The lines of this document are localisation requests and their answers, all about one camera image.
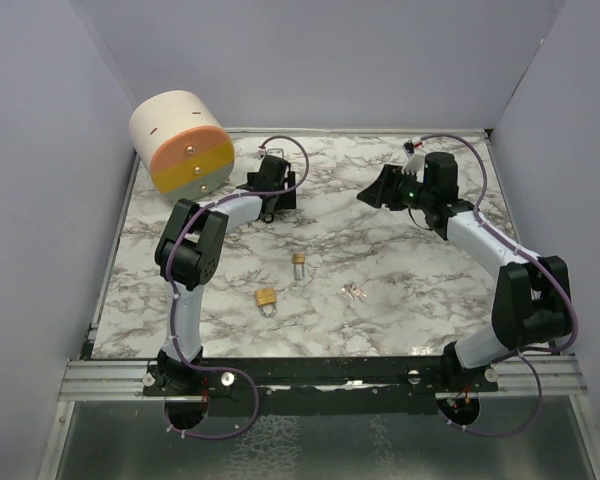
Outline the small silver key bunch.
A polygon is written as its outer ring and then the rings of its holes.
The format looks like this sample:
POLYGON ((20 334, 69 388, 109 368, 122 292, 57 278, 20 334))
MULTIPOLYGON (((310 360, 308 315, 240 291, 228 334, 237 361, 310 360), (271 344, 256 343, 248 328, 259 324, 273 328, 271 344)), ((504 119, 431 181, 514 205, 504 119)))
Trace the small silver key bunch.
POLYGON ((368 297, 368 295, 364 293, 355 283, 345 284, 342 287, 342 292, 352 300, 357 299, 359 301, 363 301, 368 297))

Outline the orange black padlock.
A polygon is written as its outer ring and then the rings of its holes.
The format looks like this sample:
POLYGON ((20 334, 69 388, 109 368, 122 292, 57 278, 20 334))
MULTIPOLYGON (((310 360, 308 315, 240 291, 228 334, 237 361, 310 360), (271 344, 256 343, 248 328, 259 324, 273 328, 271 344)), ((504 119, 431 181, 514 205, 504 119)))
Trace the orange black padlock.
POLYGON ((276 211, 263 212, 260 215, 260 220, 266 224, 270 224, 275 220, 275 217, 276 217, 276 211))

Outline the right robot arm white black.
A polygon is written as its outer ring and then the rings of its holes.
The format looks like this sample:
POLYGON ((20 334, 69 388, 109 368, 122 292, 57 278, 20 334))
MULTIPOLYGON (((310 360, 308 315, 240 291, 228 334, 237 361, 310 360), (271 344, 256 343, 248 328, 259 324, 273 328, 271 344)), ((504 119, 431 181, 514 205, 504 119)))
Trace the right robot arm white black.
POLYGON ((459 196, 452 154, 417 154, 404 167, 387 164, 357 198, 376 209, 422 211, 430 229, 469 254, 496 282, 489 325, 443 350, 439 378, 447 389, 461 391, 493 361, 572 334, 566 263, 521 247, 478 219, 473 204, 459 196))

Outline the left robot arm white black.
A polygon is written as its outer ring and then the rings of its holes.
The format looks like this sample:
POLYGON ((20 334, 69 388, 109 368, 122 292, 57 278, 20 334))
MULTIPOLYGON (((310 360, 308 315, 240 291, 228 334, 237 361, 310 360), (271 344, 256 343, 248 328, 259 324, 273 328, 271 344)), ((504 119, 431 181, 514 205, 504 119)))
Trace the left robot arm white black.
POLYGON ((205 285, 214 276, 225 235, 257 220, 273 221, 296 204, 296 173, 289 161, 262 157, 259 170, 227 197, 199 204, 176 202, 154 254, 160 276, 171 289, 167 335, 157 355, 157 376, 186 395, 200 385, 200 317, 205 285))

